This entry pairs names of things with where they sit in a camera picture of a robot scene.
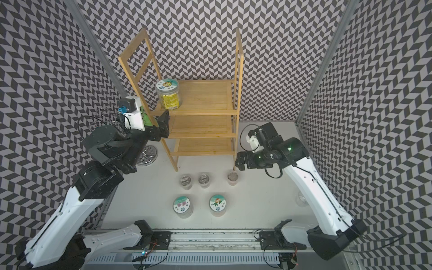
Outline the sunflower seed jar yellow label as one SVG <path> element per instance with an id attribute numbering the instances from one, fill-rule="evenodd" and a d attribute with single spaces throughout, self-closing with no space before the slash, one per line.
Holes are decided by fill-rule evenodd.
<path id="1" fill-rule="evenodd" d="M 180 85 L 175 79 L 162 79 L 156 84 L 156 92 L 162 108 L 175 110 L 181 106 Z"/>

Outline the jar with strawberry lid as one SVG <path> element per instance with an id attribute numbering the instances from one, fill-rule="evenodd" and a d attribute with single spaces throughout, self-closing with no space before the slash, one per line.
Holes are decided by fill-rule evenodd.
<path id="1" fill-rule="evenodd" d="M 215 217 L 221 217 L 225 214 L 227 200 L 223 195 L 216 194 L 209 199 L 209 208 Z"/>

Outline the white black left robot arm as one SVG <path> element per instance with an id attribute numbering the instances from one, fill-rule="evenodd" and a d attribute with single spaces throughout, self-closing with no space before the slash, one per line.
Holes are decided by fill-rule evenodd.
<path id="1" fill-rule="evenodd" d="M 120 249 L 145 248 L 153 230 L 145 220 L 98 236 L 78 232 L 88 216 L 124 180 L 136 173 L 137 162 L 149 141 L 169 136 L 169 112 L 157 119 L 157 126 L 127 133 L 115 126 L 97 127 L 83 141 L 93 158 L 74 177 L 65 199 L 28 241 L 18 243 L 15 252 L 22 270 L 79 270 L 91 260 Z"/>

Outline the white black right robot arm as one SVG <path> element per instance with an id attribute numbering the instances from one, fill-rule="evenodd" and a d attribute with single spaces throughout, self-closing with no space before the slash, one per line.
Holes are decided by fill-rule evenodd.
<path id="1" fill-rule="evenodd" d="M 266 171 L 278 165 L 280 175 L 293 180 L 316 217 L 315 225 L 292 220 L 282 224 L 278 230 L 285 241 L 309 246 L 328 261 L 366 232 L 365 222 L 355 219 L 337 201 L 298 138 L 284 140 L 272 123 L 266 123 L 250 130 L 246 141 L 251 150 L 237 153 L 236 168 Z"/>

